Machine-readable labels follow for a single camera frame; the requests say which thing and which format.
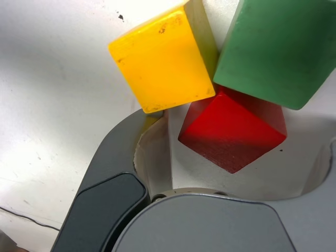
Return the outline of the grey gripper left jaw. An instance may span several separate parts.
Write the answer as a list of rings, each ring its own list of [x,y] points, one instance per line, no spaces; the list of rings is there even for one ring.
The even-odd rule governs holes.
[[[53,251],[112,251],[132,218],[151,200],[133,158],[140,136],[163,112],[132,113],[102,140],[82,179]]]

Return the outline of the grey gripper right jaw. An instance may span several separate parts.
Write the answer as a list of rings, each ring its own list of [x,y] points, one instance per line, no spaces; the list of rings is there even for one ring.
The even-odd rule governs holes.
[[[130,221],[113,251],[335,251],[335,142],[323,163],[320,186],[291,199],[166,197]]]

